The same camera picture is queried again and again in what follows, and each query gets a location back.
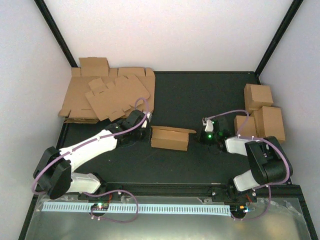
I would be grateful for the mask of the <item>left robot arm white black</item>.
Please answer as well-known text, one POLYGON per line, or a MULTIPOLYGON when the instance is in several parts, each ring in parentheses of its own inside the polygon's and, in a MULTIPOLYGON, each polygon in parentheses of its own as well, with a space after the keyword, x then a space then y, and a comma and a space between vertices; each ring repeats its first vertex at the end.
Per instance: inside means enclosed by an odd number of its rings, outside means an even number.
POLYGON ((135 109, 127 118, 107 125, 96 135, 69 147, 47 148, 34 173, 32 191, 55 200, 68 193, 80 193, 97 200, 108 192, 106 182, 97 173, 76 170, 95 157, 127 147, 138 141, 150 141, 152 113, 135 109))

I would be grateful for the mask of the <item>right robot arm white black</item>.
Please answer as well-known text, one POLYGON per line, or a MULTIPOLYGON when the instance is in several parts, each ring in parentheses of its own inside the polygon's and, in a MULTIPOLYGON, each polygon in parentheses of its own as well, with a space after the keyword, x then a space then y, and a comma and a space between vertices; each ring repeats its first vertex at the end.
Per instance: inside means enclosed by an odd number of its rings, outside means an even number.
POLYGON ((247 157, 249 170, 231 179, 227 189, 228 198, 234 202, 240 201, 249 189, 283 184, 293 174, 293 167, 274 136, 232 136, 224 117, 203 118, 198 141, 221 152, 247 157))

